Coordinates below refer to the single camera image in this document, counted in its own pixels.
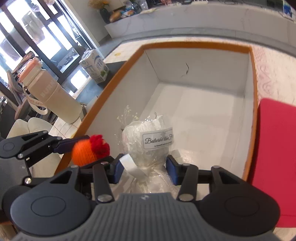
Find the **red yarn pom-pom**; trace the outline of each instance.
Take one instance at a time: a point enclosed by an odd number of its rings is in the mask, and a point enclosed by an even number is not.
[[[110,155],[110,146],[103,139],[102,135],[93,135],[89,138],[91,150],[95,153],[98,160]]]

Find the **white label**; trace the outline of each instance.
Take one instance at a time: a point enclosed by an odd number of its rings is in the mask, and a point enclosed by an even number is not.
[[[143,147],[145,150],[158,149],[173,143],[173,128],[142,133]]]

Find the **cushion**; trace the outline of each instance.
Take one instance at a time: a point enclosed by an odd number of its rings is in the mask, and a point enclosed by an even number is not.
[[[30,130],[28,128],[28,123],[25,122],[24,120],[17,119],[13,124],[13,126],[11,127],[6,138],[26,135],[29,133],[30,133]]]
[[[296,227],[296,107],[262,99],[249,182],[280,206],[277,227]]]
[[[32,166],[33,177],[52,177],[61,158],[58,153],[51,153]]]
[[[44,130],[50,132],[52,125],[43,119],[32,117],[28,121],[28,128],[30,133]]]

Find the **orange knitted ball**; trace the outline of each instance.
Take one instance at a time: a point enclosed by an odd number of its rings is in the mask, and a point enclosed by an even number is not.
[[[96,161],[98,158],[91,150],[89,139],[77,142],[72,149],[72,161],[80,167]]]

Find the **milk carton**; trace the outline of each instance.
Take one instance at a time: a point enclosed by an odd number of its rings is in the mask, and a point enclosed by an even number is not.
[[[87,49],[82,55],[79,64],[97,84],[106,80],[109,69],[97,50]]]

